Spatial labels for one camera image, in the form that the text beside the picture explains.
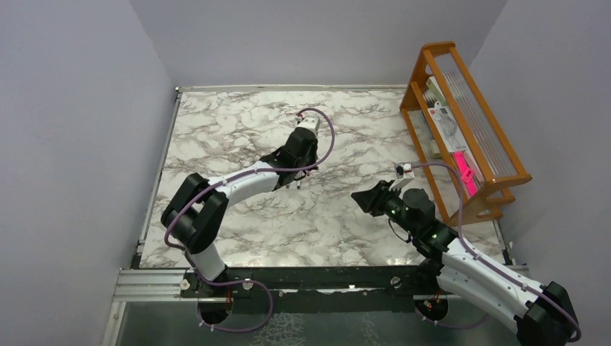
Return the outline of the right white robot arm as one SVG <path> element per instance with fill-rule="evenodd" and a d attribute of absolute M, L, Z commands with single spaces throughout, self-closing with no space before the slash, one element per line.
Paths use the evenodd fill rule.
<path fill-rule="evenodd" d="M 578 334 L 578 320 L 568 291 L 559 283 L 542 284 L 508 268 L 460 238 L 435 215 L 435 204 L 423 189 L 405 192 L 379 181 L 353 192 L 364 213 L 386 216 L 411 237 L 427 266 L 416 273 L 425 293 L 438 288 L 479 307 L 516 334 L 521 345 L 566 345 Z"/>

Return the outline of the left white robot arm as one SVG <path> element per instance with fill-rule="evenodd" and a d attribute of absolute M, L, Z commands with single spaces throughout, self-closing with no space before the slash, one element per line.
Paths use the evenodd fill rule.
<path fill-rule="evenodd" d="M 205 179 L 193 173 L 181 184 L 161 215 L 166 231 L 199 271 L 199 286 L 209 296 L 226 289 L 226 264 L 214 242 L 226 211 L 255 195 L 291 184 L 316 163 L 317 131 L 297 127 L 285 145 L 233 175 Z"/>

